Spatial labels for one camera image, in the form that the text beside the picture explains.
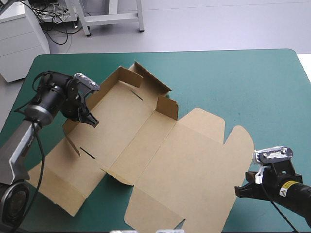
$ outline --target power cord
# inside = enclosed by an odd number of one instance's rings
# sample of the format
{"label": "power cord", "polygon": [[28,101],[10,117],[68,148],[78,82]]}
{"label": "power cord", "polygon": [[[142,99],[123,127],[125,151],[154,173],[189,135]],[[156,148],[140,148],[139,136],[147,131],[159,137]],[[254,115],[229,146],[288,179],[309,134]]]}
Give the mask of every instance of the power cord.
{"label": "power cord", "polygon": [[263,184],[261,184],[262,190],[264,192],[264,194],[266,195],[267,199],[269,200],[269,202],[271,202],[271,204],[274,206],[274,208],[279,212],[279,214],[283,217],[283,219],[288,223],[288,225],[290,225],[290,227],[293,229],[294,232],[296,233],[300,233],[294,226],[293,224],[285,217],[285,215],[282,213],[282,211],[276,206],[276,204],[272,201],[272,199],[270,198],[269,194],[267,193],[265,187],[263,186]]}
{"label": "power cord", "polygon": [[32,122],[32,128],[34,130],[35,137],[37,139],[37,142],[38,142],[38,145],[39,145],[39,148],[40,148],[41,159],[42,159],[41,170],[40,170],[40,177],[39,177],[37,188],[35,190],[35,193],[33,195],[33,198],[31,200],[30,204],[28,205],[27,210],[25,211],[25,213],[24,213],[22,219],[20,220],[20,222],[11,230],[11,233],[15,233],[16,232],[16,230],[21,226],[21,224],[25,220],[26,216],[28,215],[29,211],[31,210],[31,207],[33,206],[33,203],[34,203],[36,197],[38,196],[39,189],[40,189],[40,186],[41,186],[41,183],[42,183],[42,179],[43,179],[44,163],[45,163],[44,150],[43,150],[42,143],[41,143],[41,140],[39,138],[39,135],[38,135],[38,132],[37,132],[37,129],[35,127],[35,123],[34,122]]}
{"label": "power cord", "polygon": [[[36,78],[34,79],[33,81],[33,88],[34,88],[34,83],[35,81],[41,77],[44,73],[40,73],[38,76],[36,76]],[[23,111],[21,111],[21,109],[23,107],[25,107],[27,104],[29,104],[31,102],[28,101],[27,103],[25,103],[24,105],[22,105],[21,107],[17,108],[16,110],[14,110],[15,112],[18,112],[18,113],[21,113],[21,114],[24,114]],[[43,179],[43,172],[44,172],[44,164],[45,164],[45,156],[44,156],[44,150],[43,150],[43,146],[42,146],[42,143],[41,143],[41,140],[39,138],[39,135],[38,135],[38,132],[37,132],[37,129],[36,129],[36,126],[35,126],[36,122],[35,121],[32,121],[32,128],[33,128],[33,131],[34,131],[34,134],[35,134],[35,138],[37,139],[37,142],[38,142],[38,145],[39,145],[39,149],[40,149],[40,154],[41,154],[41,169],[40,169],[40,177],[39,177],[39,181],[38,181],[38,185],[37,185],[37,188],[35,190],[35,193],[33,195],[33,198],[30,202],[30,204],[28,205],[22,219],[20,220],[20,222],[11,230],[11,233],[15,233],[16,230],[21,226],[21,224],[23,223],[23,221],[25,220],[26,216],[28,215],[29,211],[31,210],[31,207],[33,206],[33,203],[39,193],[39,189],[40,189],[40,186],[41,186],[41,183],[42,183],[42,179]]]}
{"label": "power cord", "polygon": [[[63,21],[63,19],[62,19],[62,13],[61,14],[57,14],[57,13],[55,13],[55,12],[53,12],[53,11],[48,11],[48,10],[46,10],[47,9],[47,3],[46,3],[46,0],[45,0],[45,5],[44,5],[44,8],[41,10],[40,8],[39,9],[37,9],[37,8],[34,8],[34,7],[32,7],[32,6],[29,6],[29,5],[27,5],[27,4],[25,4],[24,2],[22,2],[22,0],[18,0],[19,2],[21,2],[22,4],[24,4],[26,7],[28,7],[32,12],[33,12],[33,14],[36,16],[36,18],[38,19],[38,21],[40,22],[40,23],[44,23],[45,21],[43,20],[43,18],[42,17],[44,17],[44,16],[51,16],[52,17],[52,26],[51,26],[51,28],[47,28],[47,29],[44,29],[44,28],[42,28],[43,29],[43,31],[44,31],[44,33],[50,38],[50,40],[52,41],[52,42],[54,42],[55,44],[57,44],[57,45],[64,45],[64,44],[66,44],[67,42],[68,42],[68,35],[73,35],[73,34],[76,34],[76,33],[78,33],[81,29],[82,29],[82,27],[80,27],[78,30],[76,30],[75,32],[68,32],[68,30],[67,30],[67,27],[66,27],[66,25],[65,25],[65,23],[64,23],[64,21]],[[53,28],[53,24],[62,24],[63,26],[64,26],[64,29],[65,29],[65,31],[61,31],[61,30],[58,30],[58,29],[55,29],[55,28]],[[57,32],[60,32],[60,33],[63,33],[63,34],[66,34],[66,39],[65,39],[65,41],[63,42],[63,43],[59,43],[59,42],[56,42],[52,37],[51,37],[51,35],[49,34],[49,32],[50,31],[57,31]]]}

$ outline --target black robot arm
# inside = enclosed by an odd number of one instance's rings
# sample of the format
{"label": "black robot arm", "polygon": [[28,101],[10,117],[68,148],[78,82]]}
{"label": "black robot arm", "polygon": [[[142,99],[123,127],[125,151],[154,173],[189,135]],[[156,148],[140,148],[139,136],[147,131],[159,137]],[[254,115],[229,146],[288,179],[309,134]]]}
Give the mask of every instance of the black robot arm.
{"label": "black robot arm", "polygon": [[262,172],[246,172],[248,183],[235,187],[235,194],[239,198],[279,203],[304,217],[311,227],[311,187],[303,184],[302,176],[296,174],[292,157],[293,151],[287,147],[255,151],[253,161]]}
{"label": "black robot arm", "polygon": [[40,73],[36,92],[25,107],[17,112],[25,119],[6,143],[0,148],[0,232],[10,232],[21,223],[29,191],[29,179],[24,167],[27,152],[37,132],[52,123],[60,111],[66,118],[95,127],[98,121],[86,105],[87,95],[100,87],[82,73],[74,76],[47,71]]}

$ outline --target unfolded cardboard box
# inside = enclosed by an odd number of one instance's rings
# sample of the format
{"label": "unfolded cardboard box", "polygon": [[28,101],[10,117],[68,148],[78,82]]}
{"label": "unfolded cardboard box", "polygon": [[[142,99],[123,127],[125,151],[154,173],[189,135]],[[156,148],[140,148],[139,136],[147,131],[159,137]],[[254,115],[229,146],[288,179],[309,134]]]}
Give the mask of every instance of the unfolded cardboard box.
{"label": "unfolded cardboard box", "polygon": [[[133,185],[125,221],[141,233],[176,227],[221,232],[251,163],[253,141],[202,109],[177,121],[170,89],[134,63],[119,67],[87,103],[100,124],[67,121],[47,156],[41,193],[74,216],[105,173]],[[40,165],[29,173],[36,185]]]}

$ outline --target black cable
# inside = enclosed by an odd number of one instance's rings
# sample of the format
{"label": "black cable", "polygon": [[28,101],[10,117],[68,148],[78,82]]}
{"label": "black cable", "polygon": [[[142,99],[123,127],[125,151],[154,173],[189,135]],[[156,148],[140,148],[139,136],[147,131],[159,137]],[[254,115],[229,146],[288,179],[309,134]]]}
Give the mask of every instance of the black cable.
{"label": "black cable", "polygon": [[65,42],[63,42],[63,43],[58,43],[58,42],[56,42],[55,40],[52,39],[52,37],[51,37],[51,35],[48,33],[48,31],[45,31],[45,32],[46,32],[47,36],[51,39],[51,41],[54,42],[55,44],[57,44],[57,45],[64,45],[64,44],[67,43],[67,41],[68,41],[67,28],[66,28],[66,26],[65,26],[65,24],[64,24],[64,22],[63,22],[63,20],[61,19],[61,17],[60,17],[58,14],[56,14],[55,12],[52,12],[52,11],[34,10],[31,6],[27,5],[26,3],[22,2],[21,0],[18,0],[18,1],[21,2],[22,4],[24,4],[25,6],[27,6],[27,7],[34,13],[34,15],[37,17],[37,19],[38,19],[41,23],[44,23],[44,20],[43,20],[42,17],[40,16],[40,13],[43,13],[43,12],[52,13],[52,14],[55,15],[53,18],[58,17],[58,18],[60,19],[61,23],[64,25],[64,28],[65,28],[65,30],[66,30],[66,40],[65,40]]}
{"label": "black cable", "polygon": [[285,217],[285,215],[282,213],[282,211],[276,206],[276,204],[272,201],[269,194],[267,193],[266,189],[264,188],[263,184],[261,184],[262,190],[265,193],[266,197],[268,198],[269,202],[276,208],[276,210],[279,212],[279,214],[284,218],[284,220],[290,225],[290,227],[294,230],[296,233],[300,233],[293,225],[292,223]]}
{"label": "black cable", "polygon": [[41,158],[42,158],[42,162],[41,162],[41,171],[40,171],[40,177],[39,177],[39,181],[38,181],[38,185],[37,185],[37,188],[35,190],[35,193],[33,195],[33,198],[30,202],[30,204],[28,205],[28,208],[27,210],[25,211],[24,213],[24,216],[23,218],[21,219],[21,221],[11,230],[11,233],[15,233],[15,231],[20,227],[20,225],[22,224],[22,222],[25,220],[26,216],[28,215],[29,211],[31,210],[31,207],[33,206],[33,203],[39,193],[39,189],[40,189],[40,186],[41,186],[41,182],[42,182],[42,178],[43,178],[43,172],[44,172],[44,163],[45,163],[45,157],[44,157],[44,150],[43,150],[43,147],[42,147],[42,143],[41,143],[41,140],[39,138],[39,135],[38,135],[38,132],[35,128],[35,123],[32,122],[32,127],[33,127],[33,130],[34,130],[34,133],[35,133],[35,137],[37,139],[37,142],[38,142],[38,145],[39,145],[39,148],[40,148],[40,153],[41,153]]}

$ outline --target green table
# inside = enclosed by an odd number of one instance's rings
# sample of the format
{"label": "green table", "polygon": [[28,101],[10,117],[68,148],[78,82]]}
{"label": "green table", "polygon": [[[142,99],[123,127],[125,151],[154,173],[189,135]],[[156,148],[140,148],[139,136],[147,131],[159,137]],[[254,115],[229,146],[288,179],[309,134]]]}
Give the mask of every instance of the green table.
{"label": "green table", "polygon": [[[276,145],[291,147],[296,171],[303,175],[305,183],[311,184],[311,85],[292,50],[41,55],[35,59],[13,109],[34,95],[31,83],[42,71],[71,75],[82,72],[100,83],[118,66],[129,67],[134,60],[173,90],[170,98],[179,103],[179,117],[200,107],[225,119],[225,137],[235,125],[243,125],[257,149]],[[20,114],[11,111],[0,134],[0,145],[22,119]],[[64,121],[59,114],[52,125],[41,131],[46,153],[63,138]],[[27,168],[37,164],[39,158],[39,149],[34,143],[27,157]],[[123,216],[131,191],[132,187],[105,176],[76,217],[70,217],[39,195],[23,227],[32,231],[129,229]],[[310,230],[302,217],[284,212],[300,231]],[[224,231],[291,229],[270,203],[237,199]]]}

